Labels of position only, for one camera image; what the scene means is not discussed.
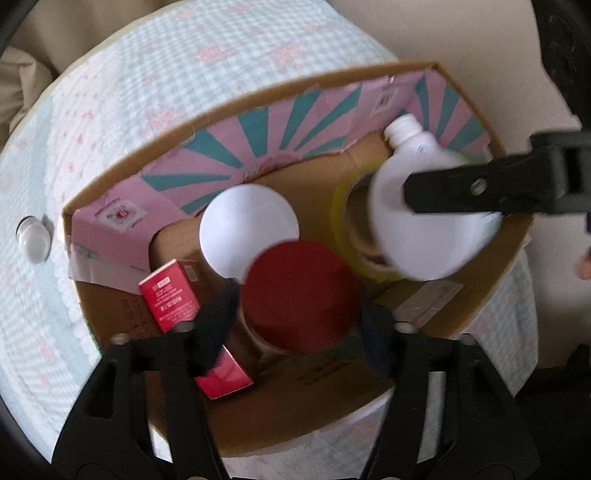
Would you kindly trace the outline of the person's right hand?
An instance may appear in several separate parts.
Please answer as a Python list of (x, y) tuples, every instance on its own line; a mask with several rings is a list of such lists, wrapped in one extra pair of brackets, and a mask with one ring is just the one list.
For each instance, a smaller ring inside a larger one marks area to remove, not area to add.
[(586, 253), (578, 262), (576, 273), (581, 280), (591, 279), (591, 253)]

